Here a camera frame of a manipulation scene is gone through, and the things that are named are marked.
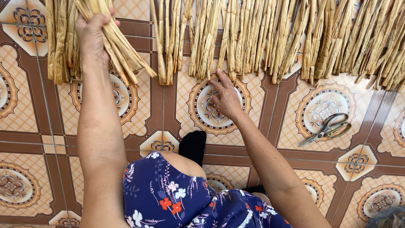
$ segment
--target tiled floor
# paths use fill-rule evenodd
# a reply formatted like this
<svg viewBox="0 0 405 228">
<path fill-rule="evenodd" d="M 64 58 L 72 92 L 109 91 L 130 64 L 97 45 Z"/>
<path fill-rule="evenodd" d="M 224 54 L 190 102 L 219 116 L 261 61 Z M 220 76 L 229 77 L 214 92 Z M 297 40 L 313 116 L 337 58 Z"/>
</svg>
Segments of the tiled floor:
<svg viewBox="0 0 405 228">
<path fill-rule="evenodd" d="M 156 70 L 148 1 L 114 5 L 122 32 Z M 47 79 L 44 13 L 42 0 L 0 1 L 0 228 L 80 224 L 81 82 L 55 86 Z M 162 87 L 157 78 L 142 75 L 139 88 L 115 88 L 124 97 L 119 114 L 127 159 L 138 160 L 151 149 L 177 152 L 182 137 L 202 129 L 208 133 L 203 168 L 209 185 L 256 186 L 260 179 L 239 130 L 208 105 L 212 86 L 188 76 L 187 33 L 185 39 L 183 67 L 173 85 Z M 298 79 L 303 47 L 280 84 L 270 84 L 265 73 L 249 74 L 236 88 L 244 111 L 289 161 L 332 227 L 363 228 L 391 204 L 405 205 L 405 94 L 373 91 L 368 80 L 354 84 L 349 76 L 332 76 L 314 89 Z M 328 112 L 348 113 L 351 130 L 298 147 L 319 131 Z M 6 193 L 5 180 L 18 190 Z"/>
</svg>

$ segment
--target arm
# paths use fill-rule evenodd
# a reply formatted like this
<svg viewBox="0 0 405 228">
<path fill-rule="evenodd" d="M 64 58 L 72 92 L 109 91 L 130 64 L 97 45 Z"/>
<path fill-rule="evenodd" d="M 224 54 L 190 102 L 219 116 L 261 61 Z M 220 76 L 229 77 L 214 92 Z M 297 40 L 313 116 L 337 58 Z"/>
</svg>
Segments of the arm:
<svg viewBox="0 0 405 228">
<path fill-rule="evenodd" d="M 101 31 L 109 20 L 111 16 L 97 14 L 88 24 L 80 15 L 75 24 L 83 78 L 77 129 L 85 188 L 80 224 L 83 227 L 128 227 L 122 187 L 122 174 L 128 163 Z"/>
<path fill-rule="evenodd" d="M 308 191 L 284 157 L 261 134 L 249 115 L 241 109 L 232 82 L 218 69 L 222 83 L 211 80 L 220 94 L 215 106 L 238 127 L 247 153 L 274 206 L 296 228 L 330 227 Z"/>
</svg>

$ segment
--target woman's right hand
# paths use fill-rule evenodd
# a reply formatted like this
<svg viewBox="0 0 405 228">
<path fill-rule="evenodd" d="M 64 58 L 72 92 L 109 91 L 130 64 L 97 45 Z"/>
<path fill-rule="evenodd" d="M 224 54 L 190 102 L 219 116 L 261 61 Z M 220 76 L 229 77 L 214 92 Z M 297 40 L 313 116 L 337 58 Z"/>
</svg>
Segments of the woman's right hand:
<svg viewBox="0 0 405 228">
<path fill-rule="evenodd" d="M 219 76 L 221 83 L 213 79 L 209 83 L 215 86 L 215 89 L 220 94 L 220 98 L 211 96 L 211 100 L 214 102 L 217 110 L 235 122 L 246 113 L 241 107 L 241 102 L 231 80 L 220 69 L 217 69 L 216 74 Z"/>
</svg>

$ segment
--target foot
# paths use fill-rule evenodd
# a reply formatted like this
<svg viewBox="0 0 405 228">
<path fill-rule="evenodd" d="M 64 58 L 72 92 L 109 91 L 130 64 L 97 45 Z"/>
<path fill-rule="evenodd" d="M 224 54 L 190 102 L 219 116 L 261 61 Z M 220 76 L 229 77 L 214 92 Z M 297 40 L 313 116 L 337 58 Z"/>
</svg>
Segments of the foot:
<svg viewBox="0 0 405 228">
<path fill-rule="evenodd" d="M 207 134 L 205 131 L 188 133 L 180 142 L 179 155 L 194 161 L 202 167 L 206 140 Z"/>
</svg>

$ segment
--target lace trim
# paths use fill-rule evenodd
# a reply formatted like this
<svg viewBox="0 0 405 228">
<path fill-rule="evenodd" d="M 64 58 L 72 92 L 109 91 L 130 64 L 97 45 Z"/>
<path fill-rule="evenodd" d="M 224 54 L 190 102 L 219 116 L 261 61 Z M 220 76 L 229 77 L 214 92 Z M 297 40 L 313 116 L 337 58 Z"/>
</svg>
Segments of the lace trim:
<svg viewBox="0 0 405 228">
<path fill-rule="evenodd" d="M 247 214 L 245 220 L 242 222 L 242 224 L 240 226 L 238 226 L 238 228 L 245 228 L 245 226 L 249 223 L 252 216 L 253 216 L 253 211 L 249 210 L 249 213 Z"/>
</svg>

